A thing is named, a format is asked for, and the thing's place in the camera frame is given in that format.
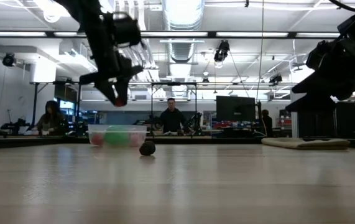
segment ceiling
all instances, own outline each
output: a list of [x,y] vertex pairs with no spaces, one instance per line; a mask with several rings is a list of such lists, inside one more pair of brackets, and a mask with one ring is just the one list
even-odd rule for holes
[[[44,0],[0,0],[0,30],[74,31],[78,29],[78,23],[71,17],[61,17],[54,23],[47,22],[44,19],[43,10],[37,8],[35,2],[38,1]],[[341,2],[355,6],[355,0],[342,0]],[[113,2],[110,0],[110,4],[116,10],[121,8],[122,3],[122,1]],[[250,1],[249,7],[246,8],[237,1],[206,0],[199,30],[337,32],[336,27],[353,15],[344,9],[336,9],[329,1],[266,0],[264,1],[264,11],[262,4],[263,2],[259,0]],[[132,7],[137,8],[136,0]],[[309,7],[314,7],[314,9],[328,7],[330,9],[311,11]],[[146,30],[167,29],[161,1],[144,1],[144,24]],[[152,56],[159,68],[159,78],[173,78],[173,74],[170,73],[168,44],[161,43],[161,40],[149,39]],[[306,54],[314,49],[320,41],[315,39],[230,39],[228,40],[230,54],[221,68],[215,68],[214,50],[221,39],[198,40],[200,43],[195,44],[194,56],[190,62],[191,69],[185,79],[188,82],[192,80],[201,82],[204,78],[203,73],[208,72],[210,82],[239,82],[242,78],[244,82],[256,83],[259,81],[259,77],[268,82],[270,76],[280,73],[283,82],[296,83],[303,80],[311,71],[292,72],[290,63],[306,60]],[[71,77],[75,80],[79,75],[88,73],[88,71],[79,63],[66,62],[63,59],[63,52],[69,52],[71,48],[78,50],[80,44],[88,47],[87,41],[83,39],[0,39],[0,49],[5,46],[13,46],[18,52],[18,46],[36,47],[39,50],[35,50],[34,53],[18,54],[20,57],[18,59],[35,63],[32,57],[39,57],[41,54],[38,52],[44,52],[57,63],[57,76]],[[212,89],[215,86],[201,86],[200,88]],[[243,89],[241,86],[230,85],[218,85],[217,88]]]

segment monitor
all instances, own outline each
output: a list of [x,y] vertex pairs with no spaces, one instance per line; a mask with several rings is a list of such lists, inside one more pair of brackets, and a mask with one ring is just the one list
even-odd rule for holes
[[255,104],[255,98],[217,96],[216,119],[218,121],[255,121]]

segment black ball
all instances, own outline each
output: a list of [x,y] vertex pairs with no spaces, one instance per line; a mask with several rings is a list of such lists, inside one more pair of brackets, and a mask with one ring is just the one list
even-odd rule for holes
[[155,152],[155,144],[152,141],[146,141],[139,150],[143,156],[151,156]]

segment plastic container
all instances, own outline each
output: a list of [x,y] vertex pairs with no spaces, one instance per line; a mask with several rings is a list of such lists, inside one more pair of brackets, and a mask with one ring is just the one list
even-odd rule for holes
[[94,146],[140,147],[145,141],[147,127],[141,125],[89,124],[88,133],[90,144]]

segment ceiling duct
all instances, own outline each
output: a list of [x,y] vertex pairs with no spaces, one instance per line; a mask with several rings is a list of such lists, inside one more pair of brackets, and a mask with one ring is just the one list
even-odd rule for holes
[[[162,0],[162,7],[164,9],[164,22],[167,30],[198,30],[201,26],[203,11],[205,9],[205,0]],[[192,62],[194,50],[194,43],[168,44],[170,61],[176,63],[169,65],[169,71],[173,79],[188,78],[191,65],[181,63]],[[173,86],[172,91],[178,91],[178,96],[183,96],[182,86]]]

